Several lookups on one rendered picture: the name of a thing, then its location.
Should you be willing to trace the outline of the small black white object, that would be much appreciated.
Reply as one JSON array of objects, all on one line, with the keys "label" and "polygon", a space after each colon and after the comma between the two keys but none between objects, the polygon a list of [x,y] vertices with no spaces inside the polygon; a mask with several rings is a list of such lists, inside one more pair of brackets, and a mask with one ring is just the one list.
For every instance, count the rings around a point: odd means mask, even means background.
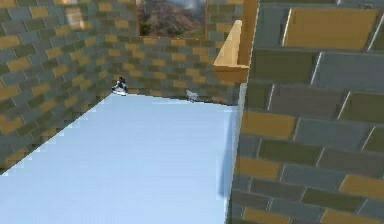
[{"label": "small black white object", "polygon": [[120,95],[127,94],[127,84],[123,77],[119,77],[116,84],[112,87],[112,91]]}]

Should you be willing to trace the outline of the framed landscape picture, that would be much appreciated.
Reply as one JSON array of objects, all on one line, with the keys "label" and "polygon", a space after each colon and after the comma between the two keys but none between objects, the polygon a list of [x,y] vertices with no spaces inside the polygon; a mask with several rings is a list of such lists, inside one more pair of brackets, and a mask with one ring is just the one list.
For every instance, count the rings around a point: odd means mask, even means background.
[{"label": "framed landscape picture", "polygon": [[204,39],[207,0],[136,0],[141,37]]}]

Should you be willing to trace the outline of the light wooden wall shelf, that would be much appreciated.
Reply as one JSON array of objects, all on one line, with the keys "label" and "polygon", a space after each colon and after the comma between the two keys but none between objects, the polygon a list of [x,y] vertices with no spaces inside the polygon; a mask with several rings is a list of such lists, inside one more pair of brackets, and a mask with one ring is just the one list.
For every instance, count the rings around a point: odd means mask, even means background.
[{"label": "light wooden wall shelf", "polygon": [[221,81],[246,83],[248,80],[259,2],[243,1],[242,18],[234,21],[213,63],[213,71]]}]

